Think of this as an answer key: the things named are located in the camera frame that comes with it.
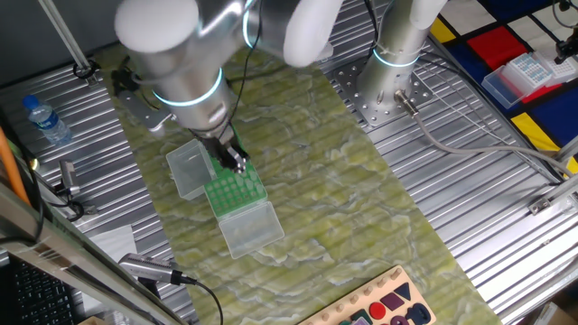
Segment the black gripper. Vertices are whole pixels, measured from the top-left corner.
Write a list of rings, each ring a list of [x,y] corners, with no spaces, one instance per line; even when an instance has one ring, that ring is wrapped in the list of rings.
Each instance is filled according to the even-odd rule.
[[[234,173],[244,173],[249,160],[247,152],[238,145],[233,145],[237,138],[233,135],[223,144],[218,138],[201,138],[200,141],[210,156],[217,160],[223,169]]]

